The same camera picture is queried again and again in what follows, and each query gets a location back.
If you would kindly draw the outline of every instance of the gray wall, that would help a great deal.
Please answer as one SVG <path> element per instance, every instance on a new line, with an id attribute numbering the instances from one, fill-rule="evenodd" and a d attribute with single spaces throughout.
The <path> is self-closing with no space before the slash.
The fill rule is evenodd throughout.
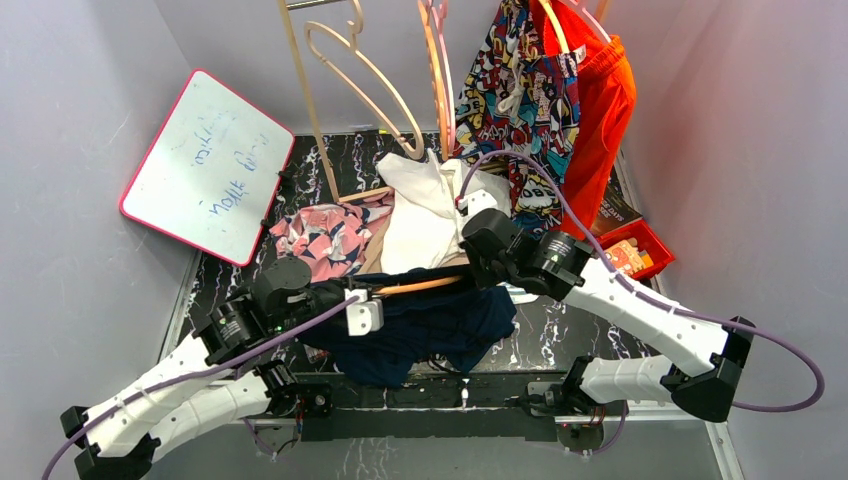
<path id="1" fill-rule="evenodd" d="M 365 29 L 358 38 L 361 51 L 391 80 L 422 129 L 432 131 L 436 130 L 436 108 L 416 2 L 360 0 Z M 293 131 L 312 133 L 275 1 L 156 0 L 156 3 L 192 67 L 209 70 Z M 457 94 L 499 3 L 500 0 L 450 3 L 445 38 Z M 347 37 L 345 22 L 353 19 L 352 11 L 347 2 L 341 2 L 292 12 L 325 133 L 349 132 L 365 124 L 372 124 L 373 128 L 379 125 L 359 98 L 312 55 L 303 37 L 303 24 L 307 20 L 326 23 Z M 358 60 L 320 34 L 315 39 L 320 51 L 362 87 L 399 128 L 408 128 L 400 110 Z"/>
<path id="2" fill-rule="evenodd" d="M 190 249 L 118 199 L 188 73 L 150 0 L 0 2 L 3 478 L 40 478 L 59 413 L 156 361 Z"/>
<path id="3" fill-rule="evenodd" d="M 808 411 L 732 414 L 746 478 L 844 478 L 848 3 L 665 3 L 678 5 L 646 8 L 659 16 L 631 29 L 655 27 L 641 36 L 652 48 L 631 49 L 640 98 L 625 152 L 678 257 L 669 290 L 784 335 L 829 380 Z M 739 397 L 777 405 L 812 388 L 799 361 L 757 341 Z"/>

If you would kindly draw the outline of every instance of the red basket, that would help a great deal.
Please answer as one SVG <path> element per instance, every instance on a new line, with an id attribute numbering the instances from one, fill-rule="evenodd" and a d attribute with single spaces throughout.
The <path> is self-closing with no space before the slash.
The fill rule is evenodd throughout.
<path id="1" fill-rule="evenodd" d="M 641 270 L 633 275 L 633 280 L 647 280 L 654 275 L 663 271 L 669 263 L 674 261 L 674 254 L 666 247 L 657 234 L 651 230 L 651 227 L 643 219 L 636 220 L 633 223 L 617 228 L 609 233 L 605 233 L 598 237 L 598 243 L 606 250 L 616 243 L 635 238 L 639 246 L 639 251 L 646 251 L 651 256 L 654 264 L 650 267 Z"/>

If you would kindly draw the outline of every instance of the dark blue clothing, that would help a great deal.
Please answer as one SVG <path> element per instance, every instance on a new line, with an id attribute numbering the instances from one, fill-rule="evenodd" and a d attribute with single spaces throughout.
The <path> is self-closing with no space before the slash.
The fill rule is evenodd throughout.
<path id="1" fill-rule="evenodd" d="M 456 271 L 468 272 L 467 267 Z M 438 269 L 355 279 L 389 285 L 454 274 Z M 506 288 L 479 290 L 468 276 L 446 287 L 385 297 L 383 328 L 368 335 L 350 337 L 346 321 L 328 321 L 298 338 L 332 353 L 339 370 L 351 380 L 398 388 L 412 365 L 432 354 L 445 355 L 454 368 L 467 374 L 492 344 L 512 335 L 515 312 Z"/>

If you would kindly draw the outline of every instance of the drawstring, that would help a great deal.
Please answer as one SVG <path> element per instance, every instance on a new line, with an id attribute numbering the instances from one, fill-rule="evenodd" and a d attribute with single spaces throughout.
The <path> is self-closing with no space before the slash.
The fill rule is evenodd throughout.
<path id="1" fill-rule="evenodd" d="M 521 63 L 521 59 L 516 56 L 513 58 L 514 64 L 512 66 L 512 76 L 515 77 L 515 86 L 512 87 L 512 91 L 509 93 L 509 96 L 498 102 L 498 106 L 496 110 L 498 113 L 503 115 L 506 112 L 509 112 L 510 117 L 514 117 L 518 115 L 518 109 L 521 107 L 521 98 L 524 97 L 524 86 L 521 84 L 521 75 L 524 73 L 524 65 Z"/>

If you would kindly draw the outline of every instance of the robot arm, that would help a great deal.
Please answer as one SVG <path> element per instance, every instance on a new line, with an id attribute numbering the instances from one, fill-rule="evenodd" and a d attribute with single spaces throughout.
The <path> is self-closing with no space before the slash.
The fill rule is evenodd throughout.
<path id="1" fill-rule="evenodd" d="M 152 462 L 177 445 L 245 416 L 284 416 L 298 403 L 313 416 L 329 414 L 329 386 L 297 383 L 281 362 L 264 363 L 223 387 L 210 387 L 233 373 L 220 367 L 282 332 L 295 333 L 306 320 L 339 309 L 342 303 L 356 307 L 355 315 L 348 316 L 351 335 L 382 325 L 380 300 L 371 298 L 368 286 L 352 279 L 310 286 L 310 278 L 302 261 L 278 260 L 250 289 L 236 291 L 210 317 L 197 322 L 196 330 L 167 358 L 130 386 L 94 407 L 64 412 L 67 438 L 86 430 L 76 442 L 83 450 L 75 459 L 80 478 L 141 478 Z M 354 296 L 358 300 L 350 303 Z M 215 366 L 215 374 L 177 381 Z M 93 423 L 104 414 L 108 417 Z"/>
<path id="2" fill-rule="evenodd" d="M 552 384 L 542 394 L 528 393 L 525 400 L 537 407 L 531 410 L 588 413 L 616 400 L 655 400 L 674 402 L 703 420 L 727 419 L 750 334 L 661 310 L 636 295 L 675 303 L 629 278 L 630 288 L 625 288 L 600 259 L 592 257 L 588 245 L 562 232 L 545 232 L 536 240 L 504 213 L 481 208 L 488 203 L 485 193 L 475 192 L 459 205 L 468 209 L 462 246 L 479 286 L 506 281 L 528 293 L 565 301 L 605 318 L 663 354 L 617 361 L 580 357 L 563 384 Z M 750 325 L 741 317 L 735 321 Z"/>
<path id="3" fill-rule="evenodd" d="M 672 401 L 704 420 L 727 418 L 750 336 L 647 304 L 632 292 L 663 297 L 630 280 L 630 289 L 625 288 L 592 258 L 591 248 L 564 233 L 530 237 L 504 213 L 486 208 L 491 199 L 485 197 L 482 192 L 464 199 L 471 215 L 462 246 L 479 287 L 508 281 L 528 293 L 565 301 L 606 318 L 664 354 L 618 361 L 580 357 L 564 382 L 528 386 L 522 406 L 537 415 L 556 416 L 588 414 L 617 400 L 656 400 Z M 163 381 L 228 364 L 282 332 L 293 334 L 305 320 L 354 296 L 359 300 L 346 307 L 349 334 L 365 335 L 382 326 L 382 306 L 370 285 L 343 278 L 311 286 L 310 277 L 302 261 L 278 260 L 118 395 L 95 407 L 65 412 L 62 423 L 71 438 L 92 419 L 120 407 L 77 442 L 83 449 L 76 458 L 80 478 L 141 478 L 178 445 L 247 416 L 285 416 L 297 405 L 313 415 L 328 415 L 329 386 L 299 384 L 279 362 L 259 365 L 223 387 L 210 384 L 231 374 L 230 369 L 146 393 Z M 142 398 L 123 404 L 139 392 Z"/>

